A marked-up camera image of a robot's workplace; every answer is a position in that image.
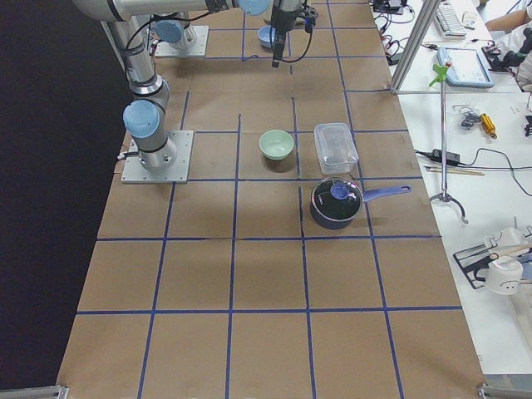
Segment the clear plastic container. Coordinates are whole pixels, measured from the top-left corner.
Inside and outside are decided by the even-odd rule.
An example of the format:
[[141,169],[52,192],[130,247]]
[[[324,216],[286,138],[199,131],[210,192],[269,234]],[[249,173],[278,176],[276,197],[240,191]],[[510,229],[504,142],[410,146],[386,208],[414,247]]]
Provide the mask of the clear plastic container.
[[324,175],[350,173],[359,161],[352,133],[343,122],[315,125],[314,143]]

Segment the reacher grabber tool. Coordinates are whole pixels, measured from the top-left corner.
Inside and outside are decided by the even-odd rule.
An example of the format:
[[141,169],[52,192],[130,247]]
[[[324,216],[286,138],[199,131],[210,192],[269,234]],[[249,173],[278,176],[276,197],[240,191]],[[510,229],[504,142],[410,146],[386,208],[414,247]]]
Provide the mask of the reacher grabber tool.
[[[442,65],[434,64],[432,70],[435,72],[436,77],[431,81],[429,86],[433,86],[436,83],[440,84],[440,114],[441,114],[441,146],[440,150],[444,155],[447,152],[447,133],[446,133],[446,77],[447,72],[451,68],[452,62],[447,61]],[[445,161],[441,162],[441,183],[440,193],[430,197],[430,201],[439,200],[444,203],[455,204],[461,212],[461,222],[463,224],[469,224],[466,219],[466,211],[460,201],[453,198],[448,192],[448,167]]]

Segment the blue pot with lid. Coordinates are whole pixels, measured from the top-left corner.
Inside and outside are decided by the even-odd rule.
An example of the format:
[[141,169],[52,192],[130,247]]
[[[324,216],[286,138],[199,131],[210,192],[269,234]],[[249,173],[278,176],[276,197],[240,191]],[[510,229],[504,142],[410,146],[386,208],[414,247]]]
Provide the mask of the blue pot with lid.
[[355,219],[365,203],[411,191],[410,185],[363,191],[354,181],[341,177],[326,178],[311,191],[310,214],[317,224],[326,229],[343,229]]

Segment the green bowl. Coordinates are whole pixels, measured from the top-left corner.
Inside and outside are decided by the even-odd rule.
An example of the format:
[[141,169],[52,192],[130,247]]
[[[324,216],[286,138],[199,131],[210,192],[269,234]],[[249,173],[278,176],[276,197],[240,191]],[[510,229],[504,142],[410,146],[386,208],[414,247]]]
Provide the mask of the green bowl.
[[294,138],[282,130],[264,132],[259,138],[259,149],[270,160],[284,160],[292,153]]

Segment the aluminium frame post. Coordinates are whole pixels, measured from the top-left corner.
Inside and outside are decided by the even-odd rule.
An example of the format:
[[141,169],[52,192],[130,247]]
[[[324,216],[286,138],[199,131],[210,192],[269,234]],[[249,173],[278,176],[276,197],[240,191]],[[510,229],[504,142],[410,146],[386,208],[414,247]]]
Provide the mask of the aluminium frame post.
[[438,0],[426,0],[423,2],[421,10],[417,13],[417,19],[406,43],[405,49],[402,53],[401,59],[397,64],[396,70],[392,75],[390,91],[393,94],[400,92],[402,83],[404,82],[411,65],[414,61],[416,53],[421,46],[423,38],[431,25],[432,18],[438,8]]

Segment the black power adapter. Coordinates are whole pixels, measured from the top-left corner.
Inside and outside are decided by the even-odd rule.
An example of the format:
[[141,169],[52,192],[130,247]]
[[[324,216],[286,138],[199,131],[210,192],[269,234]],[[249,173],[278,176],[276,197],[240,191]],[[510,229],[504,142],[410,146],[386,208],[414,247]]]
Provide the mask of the black power adapter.
[[447,165],[457,166],[461,163],[461,158],[459,154],[447,151],[444,155],[441,150],[434,149],[430,153],[430,158],[436,163],[441,163],[445,161]]

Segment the white keyboard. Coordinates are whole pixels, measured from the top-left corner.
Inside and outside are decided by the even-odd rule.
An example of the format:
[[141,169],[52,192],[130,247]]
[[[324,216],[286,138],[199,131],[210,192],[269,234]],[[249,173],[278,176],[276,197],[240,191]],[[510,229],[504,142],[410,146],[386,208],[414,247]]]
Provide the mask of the white keyboard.
[[455,9],[448,3],[441,2],[438,5],[435,13],[435,23],[444,37],[466,37],[466,29],[458,19]]

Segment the blue bowl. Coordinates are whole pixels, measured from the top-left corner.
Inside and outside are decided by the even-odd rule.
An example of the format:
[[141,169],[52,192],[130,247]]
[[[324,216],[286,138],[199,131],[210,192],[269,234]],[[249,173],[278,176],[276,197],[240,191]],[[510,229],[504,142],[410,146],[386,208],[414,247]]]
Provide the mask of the blue bowl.
[[269,25],[263,26],[257,31],[257,36],[261,46],[270,49],[275,42],[275,29]]

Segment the blue teach pendant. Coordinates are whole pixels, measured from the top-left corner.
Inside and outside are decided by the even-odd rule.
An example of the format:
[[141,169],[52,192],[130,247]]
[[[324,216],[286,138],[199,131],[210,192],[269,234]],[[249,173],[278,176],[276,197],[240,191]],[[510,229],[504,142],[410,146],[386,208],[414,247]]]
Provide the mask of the blue teach pendant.
[[446,73],[446,82],[450,86],[494,86],[485,59],[475,48],[440,47],[436,57],[442,66],[448,62],[451,64]]

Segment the white smiley mug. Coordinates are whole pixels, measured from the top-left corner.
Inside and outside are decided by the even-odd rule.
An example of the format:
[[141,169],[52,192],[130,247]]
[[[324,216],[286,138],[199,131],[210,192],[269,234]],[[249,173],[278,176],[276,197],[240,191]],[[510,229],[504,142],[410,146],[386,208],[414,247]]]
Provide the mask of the white smiley mug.
[[485,286],[501,295],[517,293],[523,274],[523,265],[510,256],[502,256],[489,263]]

